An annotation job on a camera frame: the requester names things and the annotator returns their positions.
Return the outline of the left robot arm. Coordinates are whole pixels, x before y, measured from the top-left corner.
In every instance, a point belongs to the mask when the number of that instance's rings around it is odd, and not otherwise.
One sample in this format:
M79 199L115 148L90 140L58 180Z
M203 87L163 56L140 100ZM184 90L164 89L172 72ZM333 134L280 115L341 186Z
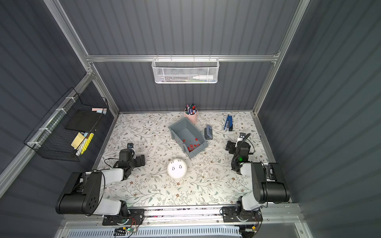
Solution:
M127 204L105 197L106 186L126 180L133 169L145 166L145 156L123 149L114 165L101 170L72 173L56 203L58 214L128 217Z

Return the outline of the grey plastic parts bin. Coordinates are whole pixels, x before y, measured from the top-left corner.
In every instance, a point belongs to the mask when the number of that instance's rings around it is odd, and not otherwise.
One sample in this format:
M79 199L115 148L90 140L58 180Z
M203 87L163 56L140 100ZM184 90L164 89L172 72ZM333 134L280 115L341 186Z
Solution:
M171 138L179 144L190 159L208 147L204 135L187 118L179 120L168 128Z

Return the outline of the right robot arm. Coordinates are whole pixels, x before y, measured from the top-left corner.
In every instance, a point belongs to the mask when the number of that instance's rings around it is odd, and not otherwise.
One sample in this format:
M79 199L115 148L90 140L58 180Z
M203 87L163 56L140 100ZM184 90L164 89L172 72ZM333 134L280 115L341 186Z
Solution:
M261 208L269 203L286 203L290 191L278 163L250 162L252 146L247 143L250 134L240 133L237 141L228 141L225 150L233 155L232 171L251 178L252 191L239 197L235 206L222 207L220 214L225 223L261 222Z

